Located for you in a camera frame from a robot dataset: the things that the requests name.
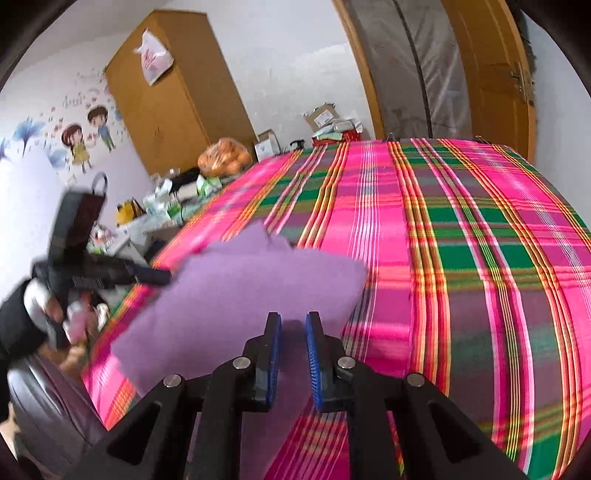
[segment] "bed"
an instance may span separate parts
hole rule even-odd
[[[299,248],[368,266],[343,330],[375,370],[422,372],[533,479],[555,478],[591,425],[591,236],[508,147],[458,140],[354,142],[249,170],[155,265],[255,219]],[[110,345],[155,291],[132,289],[93,348],[85,385],[107,428],[137,399]],[[348,478],[346,420],[309,402],[265,479]]]

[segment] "blue flower decal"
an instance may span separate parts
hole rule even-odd
[[[25,156],[25,152],[27,150],[27,143],[33,137],[40,137],[43,133],[43,127],[45,126],[44,122],[35,122],[31,117],[27,117],[26,120],[23,120],[21,123],[18,124],[14,135],[12,136],[13,140],[22,141],[22,156]]]

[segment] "door frame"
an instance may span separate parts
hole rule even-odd
[[[386,132],[384,128],[384,121],[382,120],[382,112],[379,108],[378,94],[375,91],[374,79],[372,78],[368,61],[365,58],[365,52],[363,51],[361,42],[359,41],[357,28],[355,28],[353,19],[351,19],[351,16],[349,15],[343,0],[332,0],[332,2],[335,6],[335,10],[339,14],[340,21],[343,24],[343,28],[345,29],[345,33],[349,39],[351,50],[353,50],[353,55],[355,56],[355,61],[357,62],[357,68],[359,69],[361,82],[363,83],[365,96],[368,101],[371,121],[374,125],[375,138],[378,140],[385,140]]]

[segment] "black gloved hand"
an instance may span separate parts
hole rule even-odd
[[[25,306],[25,292],[30,282],[22,282],[0,306],[0,421],[8,418],[6,375],[10,363],[36,352],[47,338],[35,326]],[[64,315],[57,300],[47,292],[41,297],[43,313],[55,322],[62,322]]]

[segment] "white wall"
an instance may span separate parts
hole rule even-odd
[[[174,0],[164,8],[207,13],[255,133],[283,147],[312,130],[302,114],[324,102],[363,122],[369,107],[345,30],[330,0]]]
[[[46,252],[66,180],[74,183],[75,178],[77,186],[89,187],[98,171],[107,174],[108,198],[100,221],[110,228],[115,227],[118,203],[132,196],[141,199],[151,188],[124,125],[115,117],[111,119],[114,103],[99,81],[102,69],[126,35],[62,50],[11,76],[0,92],[0,142],[10,142],[5,152],[9,160],[0,160],[0,299],[29,274],[31,260]],[[82,103],[74,105],[73,99],[82,99]],[[117,148],[110,153],[101,139],[95,138],[86,143],[93,169],[83,174],[78,166],[70,166],[69,171],[53,168],[42,147],[51,145],[52,151],[65,149],[71,157],[61,144],[60,126],[77,122],[85,136],[96,132],[86,119],[87,105],[92,108],[101,103],[109,106],[109,126]],[[13,140],[12,135],[18,123],[27,117],[42,121],[45,126],[39,136],[29,141],[23,156],[23,142]]]
[[[552,38],[527,18],[536,57],[536,167],[591,225],[591,97]]]

